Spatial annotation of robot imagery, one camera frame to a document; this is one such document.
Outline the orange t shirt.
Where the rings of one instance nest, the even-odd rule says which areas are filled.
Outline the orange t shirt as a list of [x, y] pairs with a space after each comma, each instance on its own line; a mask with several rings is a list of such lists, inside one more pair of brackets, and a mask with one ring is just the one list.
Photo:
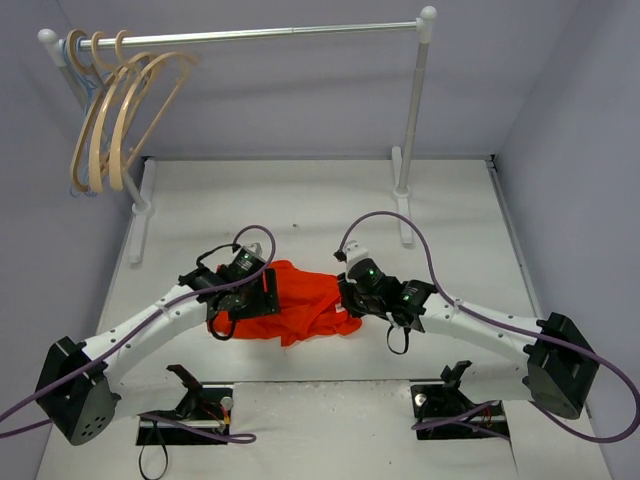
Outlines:
[[229, 314], [223, 312], [207, 323], [212, 336], [232, 336], [242, 340], [278, 338], [283, 348], [317, 336], [348, 336], [358, 331], [362, 320], [354, 318], [341, 306], [337, 277], [308, 272], [288, 260], [276, 260], [280, 312], [232, 325]]

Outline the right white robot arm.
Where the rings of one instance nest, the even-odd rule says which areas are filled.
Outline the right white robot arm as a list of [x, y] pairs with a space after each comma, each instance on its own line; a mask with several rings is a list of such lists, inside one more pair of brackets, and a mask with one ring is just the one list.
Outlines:
[[464, 412], [489, 401], [531, 401], [568, 420], [580, 417], [598, 370], [591, 346], [566, 316], [515, 317], [448, 302], [420, 280], [401, 282], [370, 259], [337, 277], [341, 304], [357, 318], [375, 316], [399, 329], [441, 335], [492, 352], [504, 363], [482, 367], [469, 359], [441, 373], [445, 405]]

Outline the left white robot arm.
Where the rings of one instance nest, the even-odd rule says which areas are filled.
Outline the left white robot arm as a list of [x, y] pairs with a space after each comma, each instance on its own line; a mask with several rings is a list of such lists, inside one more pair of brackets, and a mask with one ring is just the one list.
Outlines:
[[74, 445], [83, 445], [114, 420], [142, 415], [172, 421], [200, 412], [201, 383], [179, 364], [165, 376], [130, 381], [142, 360], [182, 333], [225, 313], [233, 323], [274, 313], [275, 272], [259, 244], [232, 247], [216, 270], [201, 259], [168, 293], [120, 325], [83, 341], [63, 337], [48, 350], [36, 386], [37, 404]]

